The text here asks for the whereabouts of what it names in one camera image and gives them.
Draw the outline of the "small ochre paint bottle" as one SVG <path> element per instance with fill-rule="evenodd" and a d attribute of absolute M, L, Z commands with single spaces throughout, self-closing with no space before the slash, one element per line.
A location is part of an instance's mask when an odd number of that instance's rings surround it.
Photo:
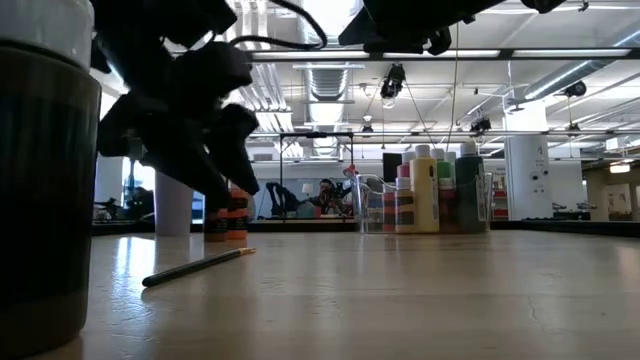
<path fill-rule="evenodd" d="M 395 232 L 409 234 L 414 232 L 415 204 L 411 179 L 398 177 L 395 191 Z"/>

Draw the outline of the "lavender plastic cup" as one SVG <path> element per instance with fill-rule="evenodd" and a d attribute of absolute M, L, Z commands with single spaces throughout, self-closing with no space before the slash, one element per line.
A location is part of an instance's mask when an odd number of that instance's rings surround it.
<path fill-rule="evenodd" d="M 155 233 L 164 237 L 187 237 L 192 223 L 193 190 L 183 183 L 155 172 Z"/>

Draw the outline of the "small brown paint bottle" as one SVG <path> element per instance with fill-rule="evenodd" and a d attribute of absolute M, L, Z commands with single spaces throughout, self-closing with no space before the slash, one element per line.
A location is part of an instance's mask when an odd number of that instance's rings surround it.
<path fill-rule="evenodd" d="M 203 221 L 205 242 L 225 242 L 227 238 L 227 209 L 207 210 Z"/>

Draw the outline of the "small red paint bottle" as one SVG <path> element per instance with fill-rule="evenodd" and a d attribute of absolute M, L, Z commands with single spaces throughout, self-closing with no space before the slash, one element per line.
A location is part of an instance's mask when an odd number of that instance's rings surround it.
<path fill-rule="evenodd" d="M 227 238 L 244 240 L 248 236 L 249 194 L 236 185 L 231 186 L 230 194 L 227 207 Z"/>
<path fill-rule="evenodd" d="M 382 229 L 386 233 L 394 233 L 395 226 L 396 226 L 395 192 L 393 190 L 385 190 L 382 196 L 382 200 L 383 200 Z"/>

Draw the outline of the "large yellow paint bottle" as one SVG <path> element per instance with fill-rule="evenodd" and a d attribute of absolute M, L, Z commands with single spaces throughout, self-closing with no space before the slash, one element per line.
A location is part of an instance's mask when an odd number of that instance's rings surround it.
<path fill-rule="evenodd" d="M 415 157 L 410 161 L 411 189 L 414 193 L 417 233 L 438 233 L 439 199 L 437 183 L 437 160 L 430 154 L 430 146 L 414 146 Z"/>

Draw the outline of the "magenta paint bottle black label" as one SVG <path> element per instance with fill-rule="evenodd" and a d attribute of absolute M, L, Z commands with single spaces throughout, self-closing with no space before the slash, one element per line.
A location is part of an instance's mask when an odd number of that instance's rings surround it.
<path fill-rule="evenodd" d="M 457 228 L 454 181 L 452 178 L 440 178 L 438 185 L 440 232 L 454 233 Z"/>

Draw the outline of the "black background screen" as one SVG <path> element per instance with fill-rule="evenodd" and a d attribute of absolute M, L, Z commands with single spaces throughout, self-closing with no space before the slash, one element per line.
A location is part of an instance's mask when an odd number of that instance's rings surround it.
<path fill-rule="evenodd" d="M 402 164 L 401 153 L 383 153 L 383 180 L 386 183 L 394 183 L 397 178 L 397 168 Z"/>

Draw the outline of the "black overhead light bar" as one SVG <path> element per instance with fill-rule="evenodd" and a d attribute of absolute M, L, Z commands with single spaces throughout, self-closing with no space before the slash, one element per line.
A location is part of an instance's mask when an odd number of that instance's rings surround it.
<path fill-rule="evenodd" d="M 454 49 L 440 55 L 428 52 L 366 53 L 362 50 L 250 51 L 254 62 L 350 62 L 350 61 L 525 61 L 525 60 L 640 60 L 640 48 L 558 48 L 558 49 Z"/>

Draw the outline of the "long black ceiling rail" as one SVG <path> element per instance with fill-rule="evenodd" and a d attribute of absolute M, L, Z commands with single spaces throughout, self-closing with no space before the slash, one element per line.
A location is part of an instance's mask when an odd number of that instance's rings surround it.
<path fill-rule="evenodd" d="M 475 133 L 470 131 L 426 131 L 426 132 L 291 132 L 291 133 L 266 133 L 257 132 L 249 135 L 250 138 L 280 138 L 280 137 L 306 137 L 322 138 L 328 136 L 348 136 L 348 137 L 478 137 L 478 136 L 608 136 L 608 135 L 640 135 L 640 129 L 604 129 L 604 130 L 546 130 L 546 131 L 486 131 Z"/>

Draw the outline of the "clear plastic bin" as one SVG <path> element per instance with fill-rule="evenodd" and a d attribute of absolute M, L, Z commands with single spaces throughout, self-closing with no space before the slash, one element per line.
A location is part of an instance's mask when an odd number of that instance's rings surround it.
<path fill-rule="evenodd" d="M 492 175 L 490 173 L 486 173 L 484 175 L 484 179 L 485 179 L 484 193 L 486 198 L 487 219 L 486 219 L 486 230 L 483 233 L 486 233 L 489 231 L 490 229 L 489 226 L 491 223 L 490 210 L 491 210 L 491 201 L 492 201 L 492 189 L 491 189 L 490 181 L 492 179 Z M 457 187 L 454 179 L 453 181 L 456 188 L 456 210 L 457 210 L 456 231 L 454 233 L 441 233 L 440 231 L 438 233 L 417 233 L 415 231 L 415 226 L 414 226 L 414 232 L 409 234 L 481 234 L 481 233 L 464 233 L 460 230 L 459 221 L 458 221 Z M 371 190 L 377 191 L 377 192 L 383 192 L 383 193 L 385 190 L 393 190 L 395 192 L 396 180 L 393 184 L 391 184 L 391 183 L 386 183 L 385 181 L 383 181 L 381 177 L 377 175 L 364 174 L 364 175 L 358 175 L 355 177 L 354 208 L 355 208 L 355 216 L 357 219 L 358 229 L 362 233 L 369 233 L 367 231 L 366 206 L 367 206 L 367 196 Z"/>

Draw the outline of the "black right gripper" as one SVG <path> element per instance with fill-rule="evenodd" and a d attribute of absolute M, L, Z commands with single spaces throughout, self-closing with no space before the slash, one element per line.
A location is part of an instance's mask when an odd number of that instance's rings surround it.
<path fill-rule="evenodd" d="M 449 26 L 505 0 L 364 0 L 339 35 L 340 45 L 366 53 L 439 55 L 451 46 Z"/>

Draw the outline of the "person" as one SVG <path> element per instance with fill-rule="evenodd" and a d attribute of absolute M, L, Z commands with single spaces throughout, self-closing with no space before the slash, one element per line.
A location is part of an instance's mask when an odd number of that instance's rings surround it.
<path fill-rule="evenodd" d="M 341 199 L 333 182 L 329 179 L 322 179 L 319 183 L 319 203 L 322 215 L 340 215 L 342 213 Z"/>

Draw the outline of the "thin black paintbrush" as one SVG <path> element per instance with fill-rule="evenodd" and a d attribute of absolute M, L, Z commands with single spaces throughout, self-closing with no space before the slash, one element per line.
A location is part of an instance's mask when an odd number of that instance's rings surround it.
<path fill-rule="evenodd" d="M 238 248 L 219 253 L 148 276 L 142 280 L 142 285 L 145 288 L 159 286 L 171 280 L 184 277 L 186 275 L 242 257 L 244 255 L 254 254 L 255 252 L 255 248 Z"/>

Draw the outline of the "silver ventilation duct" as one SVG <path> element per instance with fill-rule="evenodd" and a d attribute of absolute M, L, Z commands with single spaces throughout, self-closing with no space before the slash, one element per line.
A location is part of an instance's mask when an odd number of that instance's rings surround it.
<path fill-rule="evenodd" d="M 300 0 L 327 36 L 327 45 L 338 46 L 338 37 L 363 6 L 362 0 Z M 350 70 L 311 68 L 305 71 L 309 94 L 317 101 L 341 100 L 346 92 Z"/>

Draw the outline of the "background black rig frame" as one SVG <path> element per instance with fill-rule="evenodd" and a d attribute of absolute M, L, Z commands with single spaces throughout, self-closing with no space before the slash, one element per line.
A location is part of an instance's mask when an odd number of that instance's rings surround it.
<path fill-rule="evenodd" d="M 345 175 L 345 180 L 339 180 L 337 171 L 345 170 L 346 165 L 342 157 L 342 140 L 348 139 L 348 148 L 350 152 L 349 165 L 354 164 L 354 133 L 353 132 L 326 132 L 326 131 L 309 131 L 309 132 L 290 132 L 290 133 L 278 133 L 279 139 L 279 184 L 283 185 L 285 178 L 284 168 L 286 166 L 292 166 L 295 175 L 298 177 L 311 178 L 312 176 L 318 176 L 319 178 L 327 178 L 332 181 L 335 187 L 335 198 L 343 199 L 348 193 L 350 188 L 346 188 L 346 184 L 349 181 L 349 177 Z M 294 142 L 298 142 L 300 138 L 307 140 L 318 140 L 333 138 L 337 146 L 338 157 L 322 157 L 319 155 L 317 158 L 301 157 L 291 158 L 286 160 L 284 158 L 284 142 L 291 138 L 291 141 L 287 146 L 292 145 Z"/>

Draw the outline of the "large teal paint bottle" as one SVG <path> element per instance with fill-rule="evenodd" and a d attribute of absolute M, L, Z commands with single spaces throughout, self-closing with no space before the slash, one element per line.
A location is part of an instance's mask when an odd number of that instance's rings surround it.
<path fill-rule="evenodd" d="M 485 172 L 483 159 L 474 141 L 460 146 L 455 170 L 460 230 L 464 233 L 483 233 L 487 219 Z"/>

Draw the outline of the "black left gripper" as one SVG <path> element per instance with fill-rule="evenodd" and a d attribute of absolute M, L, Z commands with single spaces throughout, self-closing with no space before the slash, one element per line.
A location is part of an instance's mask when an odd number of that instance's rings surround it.
<path fill-rule="evenodd" d="M 119 97 L 100 120 L 100 155 L 137 155 L 143 165 L 208 197 L 215 210 L 230 200 L 221 174 L 249 195 L 259 191 L 246 150 L 246 139 L 259 126 L 252 111 L 239 104 L 221 110 L 206 135 L 211 160 L 201 124 L 172 114 L 165 105 L 204 107 L 251 84 L 243 51 L 210 42 L 174 56 L 157 42 L 131 43 L 118 49 L 118 73 L 132 93 Z"/>

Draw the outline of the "white round pillar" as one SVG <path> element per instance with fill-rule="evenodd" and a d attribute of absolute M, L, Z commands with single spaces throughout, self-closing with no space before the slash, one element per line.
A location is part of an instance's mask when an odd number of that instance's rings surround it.
<path fill-rule="evenodd" d="M 553 216 L 549 154 L 543 135 L 505 141 L 508 213 L 511 221 Z"/>

